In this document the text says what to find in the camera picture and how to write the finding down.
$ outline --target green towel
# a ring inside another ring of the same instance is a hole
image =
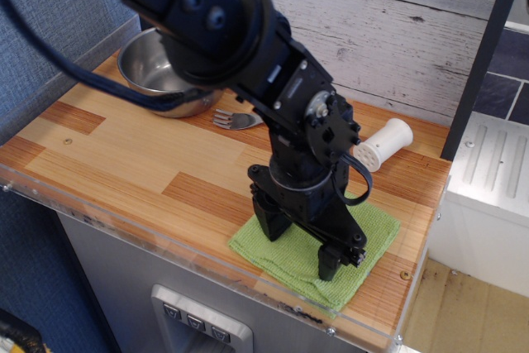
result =
[[[318,278],[317,252],[322,245],[293,224],[271,242],[253,216],[229,241],[237,254],[274,276],[294,292],[340,311],[355,295],[369,272],[395,239],[399,221],[368,203],[349,208],[368,242],[367,257],[359,268],[341,266],[332,281]]]

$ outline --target wooden countertop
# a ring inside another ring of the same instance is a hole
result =
[[[96,72],[125,84],[117,70],[117,55]],[[216,107],[251,109],[229,92]],[[392,336],[413,281],[400,274],[417,270],[448,176],[450,163],[439,158],[448,129],[362,103],[354,103],[354,109],[363,139],[396,116],[410,125],[415,136],[412,145],[374,173],[369,202],[402,225],[395,242],[342,311],[345,318]],[[200,262],[228,278],[237,269],[259,276],[233,278],[269,298],[288,301],[268,283],[277,282],[227,246],[253,213],[246,170],[252,164],[268,164],[267,129],[225,131],[211,123],[212,112],[168,119],[78,84],[0,148],[0,164],[7,166],[0,169],[0,178],[50,207],[84,214],[86,222],[127,233],[129,241],[135,238],[136,244],[164,255]],[[349,190],[365,190],[355,173]],[[191,255],[171,241],[197,252]],[[222,263],[232,267],[221,269]],[[326,323],[349,327],[342,317]],[[362,338],[357,330],[349,333]]]

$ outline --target stainless steel bowl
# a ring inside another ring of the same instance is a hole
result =
[[[150,96],[183,92],[193,87],[182,80],[167,59],[160,43],[161,34],[151,28],[132,38],[120,52],[117,66],[133,90]],[[214,90],[206,97],[185,103],[167,112],[155,112],[165,117],[198,115],[218,102],[222,91]]]

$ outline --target robotic arm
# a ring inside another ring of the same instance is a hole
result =
[[[369,171],[349,155],[360,143],[353,109],[332,77],[291,37],[271,0],[123,0],[157,26],[174,70],[204,89],[231,88],[269,128],[269,166],[248,175],[263,232],[279,238],[292,222],[315,236],[319,276],[340,264],[360,265],[365,234],[346,204],[369,195]],[[357,199],[344,196],[353,166],[368,182]]]

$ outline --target white plastic object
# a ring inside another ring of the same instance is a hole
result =
[[[400,119],[393,118],[367,141],[355,146],[353,155],[373,173],[380,169],[384,161],[412,142],[413,131],[410,126]]]

